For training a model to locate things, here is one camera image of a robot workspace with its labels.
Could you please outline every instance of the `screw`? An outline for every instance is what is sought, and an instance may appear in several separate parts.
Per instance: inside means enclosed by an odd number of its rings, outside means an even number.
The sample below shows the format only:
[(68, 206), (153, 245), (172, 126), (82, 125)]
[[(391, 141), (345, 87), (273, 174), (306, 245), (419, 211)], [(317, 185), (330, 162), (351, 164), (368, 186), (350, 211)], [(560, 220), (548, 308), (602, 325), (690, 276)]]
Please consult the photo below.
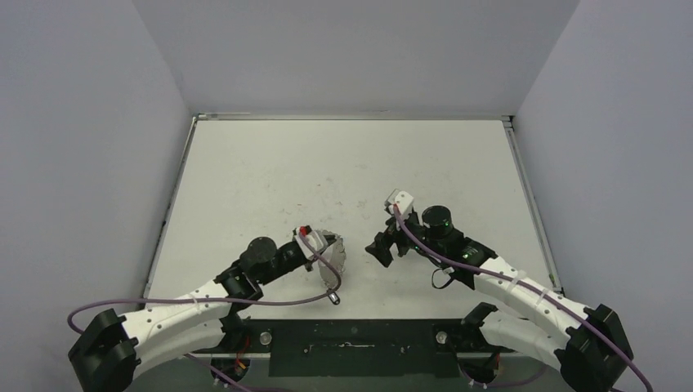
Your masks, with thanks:
[(269, 345), (272, 342), (272, 334), (269, 332), (263, 332), (260, 334), (260, 344)]
[(440, 331), (436, 334), (436, 341), (442, 345), (445, 344), (446, 341), (448, 341), (448, 334)]

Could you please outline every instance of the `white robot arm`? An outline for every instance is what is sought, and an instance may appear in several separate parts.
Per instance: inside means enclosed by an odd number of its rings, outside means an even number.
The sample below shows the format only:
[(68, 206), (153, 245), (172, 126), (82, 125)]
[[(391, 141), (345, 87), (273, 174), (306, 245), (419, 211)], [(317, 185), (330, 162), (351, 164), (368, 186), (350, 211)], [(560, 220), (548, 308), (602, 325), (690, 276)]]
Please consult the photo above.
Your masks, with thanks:
[(577, 392), (607, 392), (627, 367), (623, 357), (633, 359), (613, 310), (604, 305), (590, 309), (528, 278), (492, 249), (455, 229), (447, 207), (427, 208), (421, 224), (414, 198), (396, 189), (385, 202), (385, 210), (391, 215), (386, 230), (365, 248), (383, 266), (393, 261), (392, 245), (397, 246), (398, 256), (414, 249), (450, 279), (492, 296), (526, 318), (497, 309), (481, 319), (475, 317), (476, 327), (489, 344), (521, 352), (559, 370)]
[[(227, 335), (243, 327), (238, 311), (262, 298), (261, 285), (302, 265), (311, 270), (315, 254), (341, 240), (310, 226), (296, 228), (293, 235), (279, 249), (270, 238), (255, 238), (228, 269), (184, 296), (157, 301), (164, 305), (120, 315), (113, 309), (99, 313), (68, 354), (83, 390), (121, 392), (134, 378), (161, 363), (223, 345)], [(332, 289), (322, 296), (339, 303)]]

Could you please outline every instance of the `purple cable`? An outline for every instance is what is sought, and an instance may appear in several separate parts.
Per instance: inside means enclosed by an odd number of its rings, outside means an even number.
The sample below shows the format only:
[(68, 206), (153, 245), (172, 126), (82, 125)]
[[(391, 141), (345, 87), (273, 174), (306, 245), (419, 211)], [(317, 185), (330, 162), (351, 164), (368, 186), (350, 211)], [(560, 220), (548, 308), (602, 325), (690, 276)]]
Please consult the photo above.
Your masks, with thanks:
[[(399, 223), (402, 230), (405, 232), (405, 234), (407, 234), (407, 237), (409, 237), (409, 239), (411, 239), (415, 244), (417, 244), (418, 247), (420, 247), (424, 252), (428, 253), (429, 256), (435, 257), (436, 259), (443, 261), (444, 263), (446, 263), (448, 265), (452, 265), (453, 267), (458, 267), (458, 268), (461, 268), (463, 270), (471, 271), (475, 274), (487, 274), (487, 275), (493, 276), (494, 278), (498, 278), (498, 279), (506, 280), (508, 282), (512, 282), (512, 278), (508, 277), (507, 275), (501, 275), (501, 274), (498, 274), (494, 271), (490, 271), (487, 269), (482, 269), (482, 268), (474, 267), (472, 265), (462, 264), (462, 263), (459, 263), (457, 261), (453, 261), (451, 259), (448, 259), (447, 257), (443, 257), (443, 256), (435, 253), (432, 249), (427, 247), (418, 238), (416, 238), (416, 236), (411, 232), (411, 230), (409, 230), (409, 228), (405, 224), (404, 219), (402, 219), (402, 215), (400, 214), (400, 209), (397, 207), (397, 204), (394, 204), (393, 207), (394, 207), (393, 211), (395, 214), (395, 219), (397, 219), (397, 223)], [(517, 285), (526, 288), (527, 290), (533, 292), (534, 294), (537, 294), (540, 296), (542, 295), (542, 291), (539, 290), (538, 288), (532, 286), (531, 284), (528, 284), (526, 282), (518, 280)], [(563, 312), (568, 314), (570, 317), (577, 320), (580, 324), (584, 325), (584, 327), (587, 328), (591, 333), (593, 333), (599, 339), (601, 339), (607, 346), (609, 346), (610, 349), (612, 349), (616, 353), (616, 355), (618, 355), (626, 363), (626, 365), (628, 365), (629, 368), (631, 368), (631, 370), (633, 370), (633, 373), (635, 373), (637, 378), (640, 379), (642, 384), (645, 386), (647, 392), (654, 392), (654, 390), (652, 389), (652, 384), (647, 380), (647, 377), (645, 377), (645, 375), (642, 374), (642, 372), (640, 371), (639, 368), (637, 368), (635, 363), (633, 363), (633, 361), (630, 360), (630, 358), (628, 358), (628, 356), (617, 345), (615, 345), (614, 342), (609, 340), (608, 337), (606, 337), (603, 333), (601, 333), (598, 329), (596, 329), (592, 324), (588, 323), (587, 320), (580, 318), (580, 316), (578, 316), (574, 311), (566, 308), (561, 302), (551, 298), (550, 296), (545, 296), (544, 300), (548, 301), (550, 304), (556, 306), (559, 310), (562, 310)]]
[(77, 309), (71, 311), (67, 315), (67, 325), (72, 329), (73, 331), (81, 334), (84, 332), (83, 329), (78, 327), (74, 323), (74, 316), (82, 313), (84, 310), (89, 310), (93, 308), (97, 308), (100, 306), (107, 306), (107, 305), (121, 305), (121, 304), (160, 304), (160, 305), (180, 305), (180, 304), (194, 304), (194, 303), (206, 303), (206, 302), (226, 302), (226, 303), (240, 303), (240, 304), (250, 304), (250, 305), (264, 305), (264, 306), (292, 306), (292, 305), (303, 305), (303, 304), (308, 304), (311, 302), (315, 302), (317, 300), (321, 300), (327, 296), (329, 296), (331, 293), (337, 291), (341, 286), (342, 286), (342, 276), (340, 276), (339, 272), (337, 271), (336, 268), (334, 268), (333, 265), (329, 263), (329, 261), (325, 260), (323, 255), (319, 254), (309, 243), (306, 237), (303, 236), (303, 234), (299, 234), (298, 237), (303, 241), (303, 243), (308, 247), (308, 250), (310, 250), (314, 257), (321, 263), (323, 263), (327, 268), (329, 268), (330, 271), (337, 277), (337, 285), (334, 287), (334, 289), (330, 288), (328, 289), (327, 292), (320, 294), (318, 296), (312, 296), (311, 298), (306, 298), (305, 300), (297, 300), (297, 301), (284, 301), (284, 302), (270, 302), (270, 301), (252, 301), (252, 300), (244, 300), (241, 298), (196, 298), (194, 300), (192, 299), (181, 299), (181, 300), (173, 300), (173, 299), (152, 299), (152, 298), (123, 298), (123, 299), (115, 299), (115, 300), (106, 300), (106, 301), (98, 301), (98, 302), (92, 302), (91, 304), (86, 304), (84, 306), (80, 306)]
[(259, 386), (243, 386), (238, 382), (234, 381), (231, 377), (224, 374), (224, 372), (222, 372), (221, 370), (212, 366), (212, 364), (207, 363), (202, 359), (195, 357), (192, 354), (183, 354), (183, 356), (197, 363), (198, 365), (211, 370), (215, 375), (217, 375), (217, 377), (221, 378), (226, 384), (231, 385), (237, 390), (242, 390), (243, 392), (291, 392), (290, 390), (286, 390), (284, 388), (261, 388)]
[(473, 380), (468, 374), (465, 373), (464, 370), (462, 370), (462, 374), (467, 379), (474, 381), (474, 385), (481, 385), (481, 386), (486, 385), (486, 388), (488, 388), (488, 389), (492, 389), (492, 388), (500, 389), (500, 388), (513, 388), (513, 387), (517, 387), (517, 386), (523, 386), (523, 385), (531, 384), (531, 383), (537, 381), (541, 376), (543, 376), (543, 374), (546, 372), (547, 368), (548, 368), (548, 366), (543, 365), (533, 376), (528, 377), (524, 380), (508, 381), (508, 382), (494, 382), (494, 383), (489, 383), (489, 384), (484, 384), (484, 383), (481, 383), (479, 381)]

